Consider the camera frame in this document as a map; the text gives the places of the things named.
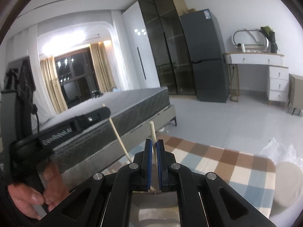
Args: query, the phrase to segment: gray mattress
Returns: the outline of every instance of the gray mattress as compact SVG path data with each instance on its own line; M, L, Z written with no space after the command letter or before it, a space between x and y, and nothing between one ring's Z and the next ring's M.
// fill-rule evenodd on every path
M73 116L94 111L102 107L103 103L110 108L113 123L120 136L170 106L167 87L110 92L57 115L42 124L41 130ZM60 173L63 173L115 140L109 121L103 120L54 148L52 159L58 165Z

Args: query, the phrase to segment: finger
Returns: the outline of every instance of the finger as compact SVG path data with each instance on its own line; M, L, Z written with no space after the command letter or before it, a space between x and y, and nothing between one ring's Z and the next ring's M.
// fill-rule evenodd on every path
M52 211L57 205L55 203L51 203L48 206L48 211Z
M51 204L62 198L66 186L63 184L62 176L59 175L50 180L43 193L46 204Z
M30 218L36 218L40 220L40 216L36 212L36 210L33 208L33 206L23 200L19 200L15 197L11 197L13 200L13 203L15 206L19 209L20 212L22 212L24 215L30 217Z
M58 199L57 201L55 201L54 203L51 203L48 206L48 211L53 210L57 205L59 205L67 196L69 196L69 190L67 187L65 187L64 192L62 194L62 196L60 197L60 199Z
M44 203L44 197L37 190L24 183L11 184L7 188L12 199L21 200L30 205L42 205Z
M44 169L43 177L46 181L50 181L58 175L60 175L59 168L55 162L51 161Z

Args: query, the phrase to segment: checkered rug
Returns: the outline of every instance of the checkered rug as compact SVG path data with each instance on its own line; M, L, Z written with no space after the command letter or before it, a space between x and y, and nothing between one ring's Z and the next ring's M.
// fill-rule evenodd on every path
M263 215L269 217L276 178L275 165L270 159L168 135L158 135L157 138L163 139L166 151L172 152L178 163L200 174L215 172ZM144 143L141 143L130 151L130 155L133 157L143 149ZM103 173L114 173L126 164L128 160L124 156Z

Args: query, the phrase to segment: round cushion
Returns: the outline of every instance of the round cushion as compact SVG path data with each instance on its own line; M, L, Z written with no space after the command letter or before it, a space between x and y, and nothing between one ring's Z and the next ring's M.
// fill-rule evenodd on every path
M303 174L301 169L290 162L276 166L276 186L274 201L282 207L290 207L301 194Z

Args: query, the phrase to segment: refrigerator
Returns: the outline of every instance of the refrigerator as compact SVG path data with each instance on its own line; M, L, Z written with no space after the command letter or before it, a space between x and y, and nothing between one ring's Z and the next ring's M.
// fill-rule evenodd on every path
M197 99L226 102L229 94L228 66L217 18L209 9L180 17L190 61L193 66Z

